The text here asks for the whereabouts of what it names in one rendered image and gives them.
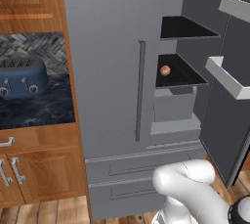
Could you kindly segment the black fridge shelf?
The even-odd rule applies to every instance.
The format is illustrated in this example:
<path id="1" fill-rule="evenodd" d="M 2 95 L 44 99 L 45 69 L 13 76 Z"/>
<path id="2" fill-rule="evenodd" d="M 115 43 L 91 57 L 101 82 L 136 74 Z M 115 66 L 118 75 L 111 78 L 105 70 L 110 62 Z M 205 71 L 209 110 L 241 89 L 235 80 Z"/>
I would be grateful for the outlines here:
<path id="1" fill-rule="evenodd" d="M 185 16 L 163 17 L 161 39 L 219 37 L 214 30 Z"/>
<path id="2" fill-rule="evenodd" d="M 160 73 L 164 66 L 170 68 L 170 73 L 166 76 Z M 158 56 L 157 75 L 155 87 L 178 87 L 192 85 L 207 85 L 204 79 L 192 66 L 190 66 L 180 55 L 167 54 Z"/>

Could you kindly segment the grey open fridge door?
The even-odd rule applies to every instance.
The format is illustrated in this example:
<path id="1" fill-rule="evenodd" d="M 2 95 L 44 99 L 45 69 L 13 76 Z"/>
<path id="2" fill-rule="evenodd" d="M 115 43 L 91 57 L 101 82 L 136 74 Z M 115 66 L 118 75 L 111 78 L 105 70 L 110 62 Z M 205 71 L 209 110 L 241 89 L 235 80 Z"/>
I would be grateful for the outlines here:
<path id="1" fill-rule="evenodd" d="M 222 67 L 229 74 L 243 86 L 250 86 L 249 22 L 229 15 L 223 47 L 217 56 L 224 57 Z M 250 100 L 235 100 L 214 76 L 200 140 L 224 184 L 233 185 L 250 147 Z"/>

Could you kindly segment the white door bin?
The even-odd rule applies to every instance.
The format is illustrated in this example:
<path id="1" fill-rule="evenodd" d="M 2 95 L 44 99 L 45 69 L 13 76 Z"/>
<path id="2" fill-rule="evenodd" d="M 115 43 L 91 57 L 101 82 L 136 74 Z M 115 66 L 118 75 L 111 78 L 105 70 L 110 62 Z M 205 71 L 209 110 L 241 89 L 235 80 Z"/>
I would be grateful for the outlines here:
<path id="1" fill-rule="evenodd" d="M 241 0 L 221 0 L 219 10 L 250 23 L 250 3 Z"/>
<path id="2" fill-rule="evenodd" d="M 209 57 L 205 68 L 221 83 L 235 100 L 250 100 L 250 86 L 243 86 L 223 67 L 224 57 Z"/>

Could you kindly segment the grey freezer drawer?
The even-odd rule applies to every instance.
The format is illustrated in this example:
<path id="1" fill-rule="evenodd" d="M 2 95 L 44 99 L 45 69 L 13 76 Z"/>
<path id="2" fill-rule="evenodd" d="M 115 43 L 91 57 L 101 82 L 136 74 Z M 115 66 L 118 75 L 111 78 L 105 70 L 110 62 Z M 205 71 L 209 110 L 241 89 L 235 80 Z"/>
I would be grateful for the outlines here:
<path id="1" fill-rule="evenodd" d="M 165 164 L 190 159 L 205 159 L 207 153 L 201 146 L 148 155 L 135 154 L 126 157 L 86 160 L 86 172 L 89 184 L 140 179 L 152 176 L 152 171 Z"/>
<path id="2" fill-rule="evenodd" d="M 153 188 L 151 178 L 92 184 L 89 197 L 93 220 L 153 212 L 165 202 Z"/>

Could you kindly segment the wooden wall cupboard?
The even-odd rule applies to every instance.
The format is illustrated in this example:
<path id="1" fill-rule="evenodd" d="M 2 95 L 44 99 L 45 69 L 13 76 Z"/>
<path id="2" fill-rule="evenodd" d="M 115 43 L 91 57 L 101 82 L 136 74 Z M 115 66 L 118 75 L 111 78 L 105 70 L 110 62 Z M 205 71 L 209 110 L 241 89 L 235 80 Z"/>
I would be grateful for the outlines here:
<path id="1" fill-rule="evenodd" d="M 0 34 L 63 30 L 62 0 L 0 0 Z"/>

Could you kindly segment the wooden cupboard door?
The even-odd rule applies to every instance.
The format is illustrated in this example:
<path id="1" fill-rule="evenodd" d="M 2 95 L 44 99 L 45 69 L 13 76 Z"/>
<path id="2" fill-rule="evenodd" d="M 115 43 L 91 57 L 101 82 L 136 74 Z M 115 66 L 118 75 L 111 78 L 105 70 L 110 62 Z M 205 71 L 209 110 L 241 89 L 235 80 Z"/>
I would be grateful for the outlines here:
<path id="1" fill-rule="evenodd" d="M 6 155 L 0 155 L 0 208 L 24 204 L 21 190 Z"/>
<path id="2" fill-rule="evenodd" d="M 8 155 L 20 160 L 25 176 L 19 184 L 26 203 L 74 198 L 84 194 L 82 158 L 79 148 L 66 147 Z"/>

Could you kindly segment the grey fridge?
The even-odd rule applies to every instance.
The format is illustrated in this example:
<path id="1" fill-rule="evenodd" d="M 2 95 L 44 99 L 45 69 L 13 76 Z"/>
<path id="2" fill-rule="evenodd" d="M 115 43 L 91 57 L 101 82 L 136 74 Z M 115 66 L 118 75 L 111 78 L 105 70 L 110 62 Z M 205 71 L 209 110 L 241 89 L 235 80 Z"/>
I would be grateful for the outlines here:
<path id="1" fill-rule="evenodd" d="M 160 166 L 233 185 L 250 149 L 250 0 L 64 5 L 93 219 L 160 209 Z"/>

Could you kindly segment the grey closed fridge door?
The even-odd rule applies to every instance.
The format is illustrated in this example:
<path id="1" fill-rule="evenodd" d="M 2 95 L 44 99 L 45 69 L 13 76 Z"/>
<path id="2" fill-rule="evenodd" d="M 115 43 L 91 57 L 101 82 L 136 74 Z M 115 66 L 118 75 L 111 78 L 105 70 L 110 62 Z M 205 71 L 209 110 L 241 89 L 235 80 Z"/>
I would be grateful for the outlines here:
<path id="1" fill-rule="evenodd" d="M 84 156 L 141 151 L 153 120 L 166 0 L 64 0 Z M 146 42 L 140 141 L 135 141 L 140 44 Z"/>

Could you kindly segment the wooden drawer front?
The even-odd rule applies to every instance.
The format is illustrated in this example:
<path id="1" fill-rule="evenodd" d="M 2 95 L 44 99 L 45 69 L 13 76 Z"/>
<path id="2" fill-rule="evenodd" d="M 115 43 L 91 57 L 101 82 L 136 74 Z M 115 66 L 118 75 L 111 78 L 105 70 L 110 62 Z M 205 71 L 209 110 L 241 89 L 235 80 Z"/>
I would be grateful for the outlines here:
<path id="1" fill-rule="evenodd" d="M 0 143 L 14 137 L 11 147 L 0 148 L 0 154 L 22 149 L 77 146 L 78 130 L 75 123 L 44 125 L 17 129 L 0 130 Z"/>

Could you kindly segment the grey fridge crisper drawer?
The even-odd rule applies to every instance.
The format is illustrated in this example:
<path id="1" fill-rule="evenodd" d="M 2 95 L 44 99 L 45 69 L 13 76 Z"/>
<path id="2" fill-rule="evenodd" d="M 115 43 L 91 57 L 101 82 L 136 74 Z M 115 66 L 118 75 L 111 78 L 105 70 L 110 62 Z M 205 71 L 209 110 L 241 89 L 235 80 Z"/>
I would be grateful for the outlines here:
<path id="1" fill-rule="evenodd" d="M 154 93 L 154 121 L 190 119 L 197 87 L 170 87 L 156 89 Z"/>

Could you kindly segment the blue toaster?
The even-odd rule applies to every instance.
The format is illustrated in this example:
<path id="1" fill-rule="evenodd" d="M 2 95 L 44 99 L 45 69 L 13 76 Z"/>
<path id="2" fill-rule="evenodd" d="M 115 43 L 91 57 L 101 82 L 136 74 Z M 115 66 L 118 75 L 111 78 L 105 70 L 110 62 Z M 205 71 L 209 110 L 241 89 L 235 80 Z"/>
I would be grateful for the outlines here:
<path id="1" fill-rule="evenodd" d="M 44 62 L 38 58 L 11 58 L 0 61 L 0 98 L 32 98 L 48 87 Z"/>

